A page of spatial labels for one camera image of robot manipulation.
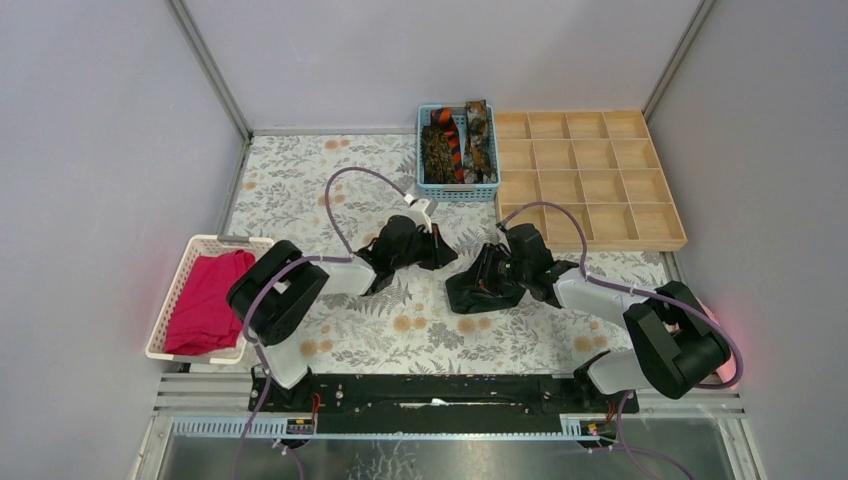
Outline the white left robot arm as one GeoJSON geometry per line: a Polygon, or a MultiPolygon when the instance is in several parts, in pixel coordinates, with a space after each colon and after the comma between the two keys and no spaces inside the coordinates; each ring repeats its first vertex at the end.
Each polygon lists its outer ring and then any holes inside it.
{"type": "Polygon", "coordinates": [[[288,240],[277,242],[232,285],[226,303],[274,381],[272,398],[296,411],[309,401],[311,387],[295,334],[319,296],[374,295],[401,269],[435,271],[457,259],[437,224],[395,215],[374,240],[346,257],[306,256],[288,240]]]}

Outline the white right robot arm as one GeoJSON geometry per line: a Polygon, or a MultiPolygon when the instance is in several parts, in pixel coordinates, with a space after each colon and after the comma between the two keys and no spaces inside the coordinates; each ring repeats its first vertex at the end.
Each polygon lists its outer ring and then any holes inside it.
{"type": "Polygon", "coordinates": [[[531,224],[505,234],[505,243],[485,244],[469,270],[453,279],[452,307],[471,313],[506,310],[530,295],[623,328],[629,349],[596,354],[573,373],[573,396],[583,410],[597,412],[613,394],[646,388],[679,399],[702,387],[733,356],[731,342],[685,284],[626,287],[591,275],[583,261],[555,259],[531,224]]]}

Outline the dark green leaf tie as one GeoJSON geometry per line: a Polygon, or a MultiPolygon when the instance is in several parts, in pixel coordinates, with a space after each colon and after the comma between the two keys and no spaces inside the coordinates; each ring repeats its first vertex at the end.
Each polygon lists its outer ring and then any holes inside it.
{"type": "Polygon", "coordinates": [[[477,267],[445,281],[453,313],[476,314],[506,310],[518,305],[526,293],[520,284],[494,267],[477,267]]]}

